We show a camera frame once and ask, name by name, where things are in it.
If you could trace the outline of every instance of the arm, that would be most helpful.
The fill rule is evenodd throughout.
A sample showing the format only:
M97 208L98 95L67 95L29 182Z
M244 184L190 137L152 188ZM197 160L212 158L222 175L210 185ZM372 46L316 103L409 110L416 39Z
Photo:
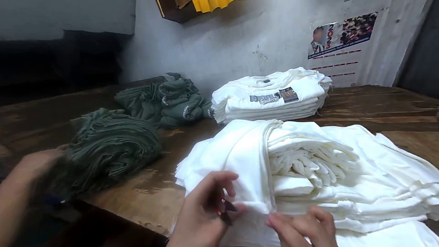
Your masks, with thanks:
M26 155L0 184L0 247L14 242L29 204L32 185L64 155L65 147Z

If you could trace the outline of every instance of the poster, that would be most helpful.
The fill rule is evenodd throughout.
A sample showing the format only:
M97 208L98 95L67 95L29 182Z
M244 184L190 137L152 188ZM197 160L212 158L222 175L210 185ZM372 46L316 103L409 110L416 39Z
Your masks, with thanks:
M318 26L309 44L308 59L370 40L376 19L377 13L371 13Z
M367 63L378 13L318 26L308 46L308 69L331 77L336 87L355 86Z

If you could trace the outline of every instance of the scissors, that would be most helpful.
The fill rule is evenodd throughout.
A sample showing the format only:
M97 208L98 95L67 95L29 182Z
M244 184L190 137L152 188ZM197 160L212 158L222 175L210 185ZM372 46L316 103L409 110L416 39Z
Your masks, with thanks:
M229 201L227 201L226 199L221 199L221 208L224 209L224 211L222 211L221 209L217 208L217 214L219 215L219 217L222 219L222 221L224 221L228 226L232 225L232 219L230 218L229 214L227 213L228 211L230 212L238 212L238 210L235 208L235 206L233 206L233 204Z

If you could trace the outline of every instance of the stack of green t-shirts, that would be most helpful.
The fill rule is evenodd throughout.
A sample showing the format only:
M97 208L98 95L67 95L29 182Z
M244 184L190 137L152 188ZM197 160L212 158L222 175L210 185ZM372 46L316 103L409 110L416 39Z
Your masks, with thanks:
M130 111L131 116L146 120L154 127L158 127L161 115L161 96L158 86L167 80L179 79L180 74L168 73L165 76L154 77L143 80L147 85L133 87L120 91L114 99L125 109Z
M60 196L107 188L135 175L158 156L155 128L124 110L101 108L71 123L76 135L54 183Z
M119 92L115 100L152 125L176 128L201 118L213 118L212 103L205 100L189 79L167 76L162 83Z
M167 81L158 87L162 96L160 125L175 128L201 118L210 118L212 103L205 100L190 79Z

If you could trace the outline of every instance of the wooden table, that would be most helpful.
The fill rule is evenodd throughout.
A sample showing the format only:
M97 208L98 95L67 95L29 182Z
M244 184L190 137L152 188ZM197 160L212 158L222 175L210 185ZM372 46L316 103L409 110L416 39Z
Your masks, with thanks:
M117 90L106 87L0 107L2 167L10 171L27 153L68 143L73 136L68 121L100 107L118 108L112 99ZM335 88L320 116L299 121L315 121L320 126L361 124L439 166L438 108L439 100L396 87ZM194 126L160 131L161 159L135 178L84 200L167 235L184 199L184 189L174 183L176 165L195 143L221 129L214 120L202 120Z

